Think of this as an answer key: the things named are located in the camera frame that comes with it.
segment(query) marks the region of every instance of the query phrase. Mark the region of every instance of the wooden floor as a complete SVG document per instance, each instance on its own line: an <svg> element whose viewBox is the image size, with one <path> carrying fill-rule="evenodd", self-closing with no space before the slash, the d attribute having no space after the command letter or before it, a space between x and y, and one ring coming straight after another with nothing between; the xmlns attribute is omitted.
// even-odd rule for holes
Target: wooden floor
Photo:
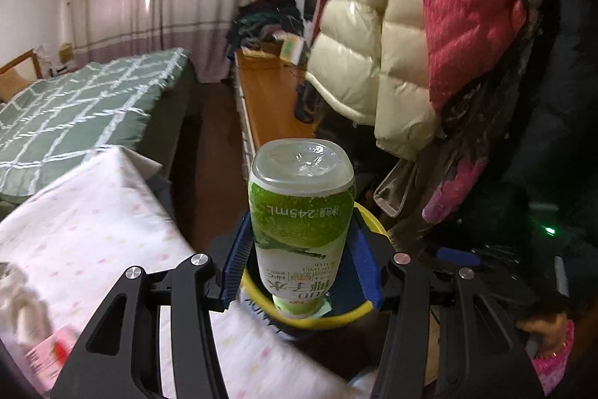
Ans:
<svg viewBox="0 0 598 399"><path fill-rule="evenodd" d="M241 129L232 87L198 83L170 175L177 224L197 251L247 209Z"/></svg>

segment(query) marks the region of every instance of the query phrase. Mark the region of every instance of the wooden cabinet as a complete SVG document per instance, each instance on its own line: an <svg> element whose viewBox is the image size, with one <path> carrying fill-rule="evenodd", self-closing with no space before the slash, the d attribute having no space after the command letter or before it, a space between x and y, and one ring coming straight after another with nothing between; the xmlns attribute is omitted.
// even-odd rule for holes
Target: wooden cabinet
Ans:
<svg viewBox="0 0 598 399"><path fill-rule="evenodd" d="M313 125L295 119L297 83L304 72L286 66L278 58L249 58L235 55L235 97L243 131L243 176L255 152L274 139L313 137Z"/></svg>

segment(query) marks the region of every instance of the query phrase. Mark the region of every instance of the plaid bedspread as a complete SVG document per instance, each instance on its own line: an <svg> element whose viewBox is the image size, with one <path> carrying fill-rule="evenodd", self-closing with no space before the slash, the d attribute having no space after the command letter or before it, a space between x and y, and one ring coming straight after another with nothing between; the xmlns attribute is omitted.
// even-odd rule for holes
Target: plaid bedspread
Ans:
<svg viewBox="0 0 598 399"><path fill-rule="evenodd" d="M179 48L91 63L15 95L0 108L0 196L30 196L101 146L136 149L187 62Z"/></svg>

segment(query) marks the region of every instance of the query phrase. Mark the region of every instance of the yellow rim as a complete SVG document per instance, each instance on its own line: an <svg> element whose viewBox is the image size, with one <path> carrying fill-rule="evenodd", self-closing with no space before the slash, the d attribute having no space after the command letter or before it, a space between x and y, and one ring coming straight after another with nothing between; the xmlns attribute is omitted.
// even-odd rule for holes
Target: yellow rim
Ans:
<svg viewBox="0 0 598 399"><path fill-rule="evenodd" d="M364 218L367 226L373 232L378 232L388 238L388 234L382 224L378 222L378 219L374 217L367 209L363 208L359 203L355 203L355 208L357 208L361 216ZM241 280L241 284L246 290L249 297L252 301L257 304L260 308L264 310L264 313L270 316L271 318L284 323L285 325L293 326L294 328L301 328L301 329L329 329L329 328L339 328L341 326L348 325L355 320L365 316L370 311L372 311L372 303L369 301L364 302L364 304L360 305L359 307L355 308L353 311L349 311L349 313L339 314L338 316L324 316L322 318L288 318L284 316L280 311L274 306L274 303L266 298L258 287L255 285L251 276L245 270L243 272L243 279Z"/></svg>

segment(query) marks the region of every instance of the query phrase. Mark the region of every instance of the beige fabric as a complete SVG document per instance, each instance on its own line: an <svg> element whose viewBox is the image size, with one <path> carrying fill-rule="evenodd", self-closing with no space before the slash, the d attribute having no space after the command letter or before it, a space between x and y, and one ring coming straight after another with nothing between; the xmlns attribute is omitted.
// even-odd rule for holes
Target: beige fabric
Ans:
<svg viewBox="0 0 598 399"><path fill-rule="evenodd" d="M17 70L10 68L0 74L0 100L10 101L21 90L25 90L31 82L22 78Z"/></svg>
<svg viewBox="0 0 598 399"><path fill-rule="evenodd" d="M328 0L306 77L391 154L415 161L434 138L423 0Z"/></svg>

